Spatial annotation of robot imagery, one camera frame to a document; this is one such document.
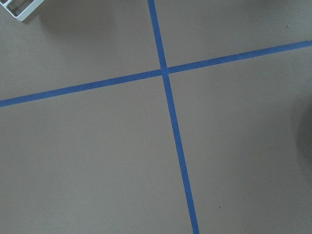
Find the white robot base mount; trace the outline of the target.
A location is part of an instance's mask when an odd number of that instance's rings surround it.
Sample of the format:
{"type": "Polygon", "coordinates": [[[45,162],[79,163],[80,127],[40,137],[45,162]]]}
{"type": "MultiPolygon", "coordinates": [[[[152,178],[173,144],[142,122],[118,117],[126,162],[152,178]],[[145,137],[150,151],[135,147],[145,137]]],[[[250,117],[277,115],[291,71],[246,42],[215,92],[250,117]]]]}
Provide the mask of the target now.
{"type": "Polygon", "coordinates": [[[27,19],[44,0],[0,0],[0,4],[16,20],[23,22],[27,19]]]}

